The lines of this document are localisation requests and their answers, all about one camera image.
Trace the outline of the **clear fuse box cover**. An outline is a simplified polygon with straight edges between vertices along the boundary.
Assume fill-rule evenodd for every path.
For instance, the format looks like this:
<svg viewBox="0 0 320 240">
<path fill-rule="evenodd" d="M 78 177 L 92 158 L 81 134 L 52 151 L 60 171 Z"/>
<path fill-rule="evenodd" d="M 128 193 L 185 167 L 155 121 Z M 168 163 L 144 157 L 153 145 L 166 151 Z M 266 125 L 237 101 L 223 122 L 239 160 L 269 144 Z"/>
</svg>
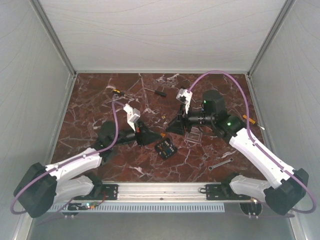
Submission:
<svg viewBox="0 0 320 240">
<path fill-rule="evenodd" d="M 190 132 L 185 134 L 184 140 L 193 144 L 200 144 L 202 140 L 203 132 L 197 127 L 192 127 Z"/>
</svg>

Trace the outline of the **black fuse box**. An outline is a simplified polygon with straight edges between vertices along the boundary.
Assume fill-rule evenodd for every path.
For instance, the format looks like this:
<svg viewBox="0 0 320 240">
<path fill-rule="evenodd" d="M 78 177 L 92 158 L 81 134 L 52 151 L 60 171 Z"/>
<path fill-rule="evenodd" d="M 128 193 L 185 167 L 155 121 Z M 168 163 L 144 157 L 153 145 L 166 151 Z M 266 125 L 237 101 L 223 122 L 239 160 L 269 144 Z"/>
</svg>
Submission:
<svg viewBox="0 0 320 240">
<path fill-rule="evenodd" d="M 178 148 L 168 137 L 157 143 L 154 149 L 163 160 L 167 160 L 178 152 Z"/>
</svg>

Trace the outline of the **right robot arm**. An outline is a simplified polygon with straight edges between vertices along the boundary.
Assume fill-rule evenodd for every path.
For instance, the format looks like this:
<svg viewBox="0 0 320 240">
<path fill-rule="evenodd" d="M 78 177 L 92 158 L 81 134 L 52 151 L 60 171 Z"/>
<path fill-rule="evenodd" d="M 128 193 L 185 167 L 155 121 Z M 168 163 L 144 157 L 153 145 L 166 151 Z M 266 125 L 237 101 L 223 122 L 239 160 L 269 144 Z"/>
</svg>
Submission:
<svg viewBox="0 0 320 240">
<path fill-rule="evenodd" d="M 294 169 L 280 160 L 264 146 L 239 117 L 228 114 L 225 100 L 216 90 L 202 95 L 202 109 L 190 108 L 192 93 L 180 89 L 177 100 L 181 102 L 176 118 L 169 122 L 167 132 L 184 135 L 194 126 L 208 126 L 227 144 L 242 153 L 265 177 L 258 180 L 235 175 L 221 186 L 227 199 L 246 195 L 268 205 L 276 214 L 284 216 L 306 195 L 309 174 L 303 169 Z"/>
</svg>

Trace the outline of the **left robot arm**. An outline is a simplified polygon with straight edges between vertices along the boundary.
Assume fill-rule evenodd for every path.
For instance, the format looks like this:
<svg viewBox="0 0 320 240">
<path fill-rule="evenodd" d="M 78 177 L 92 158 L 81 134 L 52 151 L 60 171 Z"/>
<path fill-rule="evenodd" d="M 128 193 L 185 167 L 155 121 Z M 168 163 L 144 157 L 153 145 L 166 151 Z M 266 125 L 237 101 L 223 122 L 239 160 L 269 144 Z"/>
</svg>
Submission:
<svg viewBox="0 0 320 240">
<path fill-rule="evenodd" d="M 89 171 L 110 161 L 114 145 L 136 142 L 141 147 L 162 138 L 142 120 L 134 123 L 133 128 L 118 130 L 116 126 L 113 121 L 104 122 L 94 144 L 76 156 L 46 166 L 34 163 L 15 188 L 14 201 L 19 202 L 31 218 L 38 218 L 53 204 L 64 200 L 81 196 L 99 198 L 103 183 Z"/>
</svg>

